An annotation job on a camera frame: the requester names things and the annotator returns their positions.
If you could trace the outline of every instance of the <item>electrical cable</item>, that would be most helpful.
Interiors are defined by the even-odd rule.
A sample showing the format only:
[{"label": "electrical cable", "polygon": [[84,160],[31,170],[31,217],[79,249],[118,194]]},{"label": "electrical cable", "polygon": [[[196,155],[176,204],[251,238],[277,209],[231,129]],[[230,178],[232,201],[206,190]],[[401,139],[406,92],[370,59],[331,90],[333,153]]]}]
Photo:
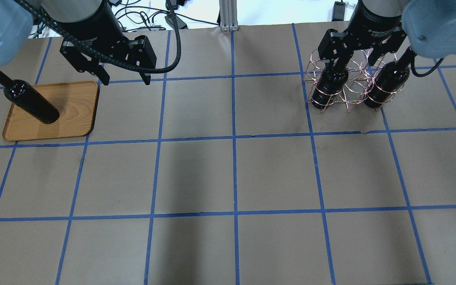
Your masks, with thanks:
[{"label": "electrical cable", "polygon": [[[132,18],[130,18],[128,16],[128,14],[138,14],[138,16],[140,16],[140,18],[142,19],[142,22],[136,22],[135,20],[133,20]],[[140,24],[145,24],[147,25],[147,21],[145,20],[144,16],[140,13],[140,12],[137,12],[137,11],[128,11],[126,13],[124,13],[123,15],[119,16],[117,18],[117,20],[120,20],[122,17],[126,16],[126,18],[128,18],[128,20],[132,21],[134,24],[137,24],[137,25],[140,25]]]},{"label": "electrical cable", "polygon": [[437,61],[436,65],[434,65],[434,66],[431,68],[431,70],[429,70],[429,71],[427,71],[427,72],[425,72],[425,73],[423,73],[423,74],[420,74],[420,73],[418,73],[418,72],[416,71],[416,68],[415,68],[415,66],[414,66],[414,60],[415,60],[415,59],[416,59],[416,57],[413,58],[413,61],[411,61],[411,72],[412,72],[413,75],[416,76],[416,77],[425,77],[425,76],[427,76],[427,75],[432,74],[432,72],[434,72],[434,70],[436,70],[436,69],[441,65],[441,63],[442,63],[443,60],[444,60],[444,58],[441,58],[440,60]]},{"label": "electrical cable", "polygon": [[[175,38],[177,42],[177,55],[175,56],[174,62],[164,68],[146,68],[146,67],[140,67],[137,65],[130,65],[129,63],[125,63],[121,60],[116,60],[112,57],[109,57],[92,47],[86,45],[85,43],[81,42],[79,39],[74,37],[72,34],[70,34],[68,31],[60,27],[56,22],[54,22],[51,19],[46,18],[40,11],[38,11],[36,8],[31,6],[26,0],[14,0],[17,4],[19,4],[21,7],[23,7],[26,11],[31,13],[31,15],[35,16],[36,18],[39,18],[43,23],[47,26],[49,26],[51,29],[56,31],[58,34],[63,36],[66,40],[74,44],[76,48],[78,48],[81,52],[86,54],[87,56],[94,57],[97,59],[100,59],[106,63],[110,63],[111,65],[115,65],[116,67],[121,67],[124,68],[125,70],[131,70],[134,72],[143,72],[143,73],[149,73],[149,74],[159,74],[159,73],[167,73],[172,71],[178,64],[179,61],[181,60],[181,35],[179,34],[179,27],[177,25],[177,19],[175,16],[175,11],[171,10],[170,15],[172,16],[172,23],[174,26],[175,30]],[[170,3],[170,0],[166,0],[168,6],[172,6]]]},{"label": "electrical cable", "polygon": [[150,24],[150,19],[149,19],[149,16],[147,15],[147,13],[145,13],[144,11],[140,11],[138,14],[140,14],[140,16],[142,17],[142,20],[145,22],[145,18],[147,18],[147,22]]},{"label": "electrical cable", "polygon": [[154,23],[154,18],[159,14],[166,14],[164,11],[156,11],[150,15],[150,21]]},{"label": "electrical cable", "polygon": [[123,5],[124,5],[124,6],[129,6],[129,5],[137,4],[138,2],[140,2],[140,0],[136,0],[136,1],[134,1],[133,3],[130,3],[130,0],[128,0],[128,1],[126,2],[126,4],[123,4]]},{"label": "electrical cable", "polygon": [[[121,8],[121,9],[118,9],[115,13],[115,15],[117,16],[117,14],[119,14],[121,11],[123,11],[124,9],[131,9],[131,8],[142,8],[142,9],[151,9],[151,10],[156,10],[156,11],[163,11],[165,13],[168,13],[167,10],[164,10],[164,9],[158,9],[158,8],[153,8],[153,7],[147,7],[147,6],[128,6],[128,7],[124,7],[124,8]],[[201,23],[206,23],[206,24],[211,24],[211,25],[216,25],[216,26],[219,26],[218,23],[213,23],[213,22],[208,22],[208,21],[204,21],[204,20],[198,20],[198,19],[194,19],[194,18],[191,18],[191,17],[188,17],[186,15],[183,15],[183,14],[179,14],[179,13],[175,13],[177,16],[183,16],[184,18],[188,18],[189,20],[192,20],[192,21],[197,21],[197,22],[201,22]]]},{"label": "electrical cable", "polygon": [[132,31],[137,31],[137,30],[140,30],[140,29],[149,29],[149,30],[158,29],[158,30],[166,30],[165,27],[161,27],[161,26],[146,26],[146,27],[138,27],[138,28],[134,28],[134,29],[127,29],[127,30],[124,30],[123,32],[132,32]]}]

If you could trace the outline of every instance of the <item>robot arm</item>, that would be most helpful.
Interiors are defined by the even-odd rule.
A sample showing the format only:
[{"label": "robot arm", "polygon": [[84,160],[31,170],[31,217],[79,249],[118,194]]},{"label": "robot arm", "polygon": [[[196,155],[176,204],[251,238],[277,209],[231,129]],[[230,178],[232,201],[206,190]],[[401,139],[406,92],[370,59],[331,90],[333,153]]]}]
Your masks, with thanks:
[{"label": "robot arm", "polygon": [[[40,6],[52,19],[40,13]],[[9,63],[28,38],[31,15],[64,36],[60,52],[78,72],[90,72],[104,85],[108,85],[110,76],[100,63],[139,72],[148,85],[150,74],[171,71],[181,57],[176,29],[176,59],[170,66],[156,69],[156,55],[147,36],[134,40],[125,37],[107,0],[0,0],[0,15],[5,15],[0,17],[0,66]]]},{"label": "robot arm", "polygon": [[395,53],[407,35],[410,48],[398,65],[391,64],[393,71],[399,68],[404,75],[388,84],[389,77],[397,73],[388,71],[385,78],[380,72],[372,86],[377,88],[368,94],[375,104],[365,101],[366,105],[380,108],[384,100],[371,96],[378,90],[382,92],[379,97],[396,92],[407,80],[409,65],[416,76],[428,75],[438,66],[426,74],[417,74],[413,68],[415,56],[444,58],[456,54],[456,0],[359,0],[347,29],[328,29],[318,47],[320,59],[326,64],[312,94],[313,106],[324,110],[335,102],[348,80],[347,64],[353,51],[372,49],[368,63],[373,66],[386,53]]}]

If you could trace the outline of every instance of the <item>bottle neck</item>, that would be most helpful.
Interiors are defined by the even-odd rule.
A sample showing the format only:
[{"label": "bottle neck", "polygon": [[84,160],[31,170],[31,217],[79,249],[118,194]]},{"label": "bottle neck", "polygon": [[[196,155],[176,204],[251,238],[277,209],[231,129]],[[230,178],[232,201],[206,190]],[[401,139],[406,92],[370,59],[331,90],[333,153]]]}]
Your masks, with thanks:
[{"label": "bottle neck", "polygon": [[15,81],[13,81],[11,78],[9,78],[6,74],[4,74],[1,70],[0,70],[0,84],[9,89],[11,87],[13,87],[15,85]]},{"label": "bottle neck", "polygon": [[404,54],[400,57],[400,59],[397,61],[397,67],[404,70],[406,67],[408,67],[411,62],[414,60],[416,57],[416,53],[411,50],[411,47],[408,47]]}]

